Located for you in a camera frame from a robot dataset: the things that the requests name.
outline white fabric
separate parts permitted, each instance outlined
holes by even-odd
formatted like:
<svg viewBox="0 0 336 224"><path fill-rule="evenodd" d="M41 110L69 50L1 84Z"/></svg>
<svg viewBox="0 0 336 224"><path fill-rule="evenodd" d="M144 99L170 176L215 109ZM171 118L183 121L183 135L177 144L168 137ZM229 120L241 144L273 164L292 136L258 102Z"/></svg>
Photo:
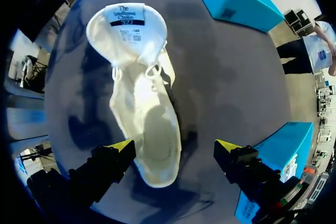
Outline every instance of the white fabric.
<svg viewBox="0 0 336 224"><path fill-rule="evenodd" d="M336 45L336 35L329 23L317 21L328 39ZM313 72L328 68L332 65L332 55L327 43L320 39L316 33L303 37Z"/></svg>
<svg viewBox="0 0 336 224"><path fill-rule="evenodd" d="M117 13L120 5L137 15L142 10L145 25L111 27L109 15ZM136 30L141 43L124 40L125 30L131 35ZM171 85L175 80L164 47L167 29L163 18L144 4L116 4L96 13L86 32L92 47L113 66L110 109L124 137L135 140L134 162L143 180L154 188L170 185L179 171L181 139L177 117L160 76L162 66Z"/></svg>

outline black pants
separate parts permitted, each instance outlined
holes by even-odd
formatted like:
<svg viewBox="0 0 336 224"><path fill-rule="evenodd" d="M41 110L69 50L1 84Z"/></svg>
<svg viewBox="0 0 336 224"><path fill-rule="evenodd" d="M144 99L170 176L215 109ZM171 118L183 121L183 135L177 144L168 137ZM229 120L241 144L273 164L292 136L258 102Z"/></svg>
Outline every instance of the black pants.
<svg viewBox="0 0 336 224"><path fill-rule="evenodd" d="M280 58L295 58L283 64L285 74L313 73L303 39L294 40L277 48Z"/></svg>

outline floor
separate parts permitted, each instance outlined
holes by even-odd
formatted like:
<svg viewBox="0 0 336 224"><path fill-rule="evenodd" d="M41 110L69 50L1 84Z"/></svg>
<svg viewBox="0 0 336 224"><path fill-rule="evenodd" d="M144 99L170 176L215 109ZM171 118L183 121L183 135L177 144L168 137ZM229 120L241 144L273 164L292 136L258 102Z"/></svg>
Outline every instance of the floor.
<svg viewBox="0 0 336 224"><path fill-rule="evenodd" d="M280 23L270 31L270 36L276 47L298 38L286 22ZM291 117L293 121L313 122L314 133L307 164L310 164L316 147L319 118L317 117L317 100L315 78L312 74L287 74Z"/></svg>

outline white shirt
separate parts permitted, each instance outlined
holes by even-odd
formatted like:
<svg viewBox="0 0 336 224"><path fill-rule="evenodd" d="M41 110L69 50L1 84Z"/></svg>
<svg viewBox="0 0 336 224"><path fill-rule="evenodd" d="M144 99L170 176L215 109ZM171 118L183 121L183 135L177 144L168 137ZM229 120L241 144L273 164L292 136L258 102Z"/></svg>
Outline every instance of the white shirt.
<svg viewBox="0 0 336 224"><path fill-rule="evenodd" d="M316 21L316 24L321 27L327 38L335 45L336 35L330 24L324 21ZM316 33L303 37L303 41L313 72L328 68L332 65L332 54L329 46L323 39L320 39Z"/></svg>

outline table surface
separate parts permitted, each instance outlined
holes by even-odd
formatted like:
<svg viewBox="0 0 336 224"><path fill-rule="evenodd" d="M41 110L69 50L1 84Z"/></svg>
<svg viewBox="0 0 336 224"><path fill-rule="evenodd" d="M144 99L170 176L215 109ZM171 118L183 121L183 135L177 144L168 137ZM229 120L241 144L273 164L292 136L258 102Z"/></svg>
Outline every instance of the table surface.
<svg viewBox="0 0 336 224"><path fill-rule="evenodd" d="M255 145L290 120L284 71L271 38L213 20L202 0L77 0L49 61L46 113L51 146L65 175L100 144L123 140L109 108L110 64L87 42L90 18L106 5L145 3L168 28L182 157L173 185L154 189L131 166L93 209L125 223L238 223L239 188L213 158L216 138Z"/></svg>

